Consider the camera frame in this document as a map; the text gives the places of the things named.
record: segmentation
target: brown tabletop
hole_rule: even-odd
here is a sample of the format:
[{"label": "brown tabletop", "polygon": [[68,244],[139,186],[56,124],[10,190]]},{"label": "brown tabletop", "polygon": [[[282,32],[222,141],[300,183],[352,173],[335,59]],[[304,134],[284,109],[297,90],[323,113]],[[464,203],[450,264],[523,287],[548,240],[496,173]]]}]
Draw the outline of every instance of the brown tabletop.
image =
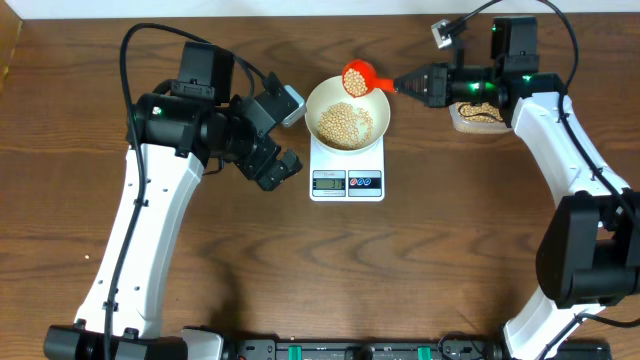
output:
[{"label": "brown tabletop", "polygon": [[[353,58],[394,77],[448,61],[430,26],[445,16],[166,19],[275,71],[303,96]],[[640,17],[570,16],[581,45],[571,89],[611,167],[640,187]],[[0,358],[42,356],[51,324],[71,324],[118,207],[127,143],[118,50],[135,20],[28,21],[0,97]],[[490,64],[491,16],[464,34],[467,62]],[[541,70],[566,78],[570,42],[539,17]],[[183,39],[140,32],[129,50],[134,100],[178,72]],[[236,71],[235,92],[245,94]],[[491,334],[537,286],[534,257],[554,212],[513,134],[454,130],[447,110],[390,96],[386,199],[315,203],[308,168],[273,193],[229,166],[196,190],[178,238],[164,332],[184,325],[283,338]],[[309,161],[304,121],[274,131]],[[637,298],[604,312],[638,317]],[[639,330],[587,322],[574,338],[640,356]]]}]

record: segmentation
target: white scale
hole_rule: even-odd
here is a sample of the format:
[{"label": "white scale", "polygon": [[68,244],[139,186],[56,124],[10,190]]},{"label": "white scale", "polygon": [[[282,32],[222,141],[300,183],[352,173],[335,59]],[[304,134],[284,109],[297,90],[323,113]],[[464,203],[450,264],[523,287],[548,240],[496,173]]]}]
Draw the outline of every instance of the white scale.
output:
[{"label": "white scale", "polygon": [[324,149],[312,136],[309,179],[313,201],[382,201],[383,139],[360,154],[340,156]]}]

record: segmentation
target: red spoon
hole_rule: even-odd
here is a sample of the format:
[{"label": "red spoon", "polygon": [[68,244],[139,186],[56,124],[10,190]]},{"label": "red spoon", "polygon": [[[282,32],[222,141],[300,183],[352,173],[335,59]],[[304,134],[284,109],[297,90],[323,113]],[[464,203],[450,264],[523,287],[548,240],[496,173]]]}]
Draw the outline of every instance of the red spoon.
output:
[{"label": "red spoon", "polygon": [[393,86],[393,79],[379,78],[373,65],[360,59],[353,60],[344,67],[344,70],[342,70],[342,86],[344,86],[344,75],[347,73],[347,71],[349,71],[349,69],[353,69],[359,72],[360,75],[364,77],[364,83],[367,86],[367,92],[362,95],[354,96],[353,94],[349,94],[353,97],[367,95],[375,88],[389,92],[396,92],[396,89]]}]

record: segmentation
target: white bowl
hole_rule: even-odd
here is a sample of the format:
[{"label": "white bowl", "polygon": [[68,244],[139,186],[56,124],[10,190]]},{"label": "white bowl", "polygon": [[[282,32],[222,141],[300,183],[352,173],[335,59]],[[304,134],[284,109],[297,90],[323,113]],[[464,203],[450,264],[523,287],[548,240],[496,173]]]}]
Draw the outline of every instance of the white bowl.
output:
[{"label": "white bowl", "polygon": [[[353,105],[354,109],[364,108],[369,112],[373,120],[371,138],[358,149],[336,149],[323,143],[318,136],[318,124],[322,113],[326,112],[329,106],[340,102]],[[368,95],[354,98],[342,86],[342,76],[334,76],[313,89],[307,99],[307,113],[304,118],[311,136],[318,141],[320,146],[338,155],[355,155],[374,147],[382,139],[382,135],[389,127],[391,108],[389,107],[389,100],[382,90],[375,89]]]}]

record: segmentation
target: wood grain surface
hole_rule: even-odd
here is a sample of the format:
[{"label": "wood grain surface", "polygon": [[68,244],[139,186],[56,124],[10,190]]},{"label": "wood grain surface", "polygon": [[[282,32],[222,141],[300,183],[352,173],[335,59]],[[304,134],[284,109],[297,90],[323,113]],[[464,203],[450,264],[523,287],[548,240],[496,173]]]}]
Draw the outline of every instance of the wood grain surface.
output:
[{"label": "wood grain surface", "polygon": [[[444,16],[162,19],[275,71],[303,96],[353,58],[384,76],[447,61],[430,26]],[[640,16],[572,15],[581,63],[571,95],[612,168],[640,187]],[[0,97],[0,358],[42,357],[51,324],[70,324],[98,270],[124,179],[118,50],[135,20],[29,21]],[[489,64],[491,16],[464,38]],[[566,77],[570,42],[539,18],[541,69]],[[183,40],[132,40],[134,98],[177,75]],[[245,94],[242,72],[235,90]],[[184,325],[288,338],[435,338],[491,334],[537,286],[534,256],[554,212],[547,185],[513,134],[456,132],[446,110],[390,96],[387,197],[320,204],[308,169],[263,193],[229,166],[196,190],[178,238],[164,332]],[[309,162],[304,121],[275,138]],[[638,298],[605,315],[638,317]],[[640,330],[587,322],[640,357]]]}]

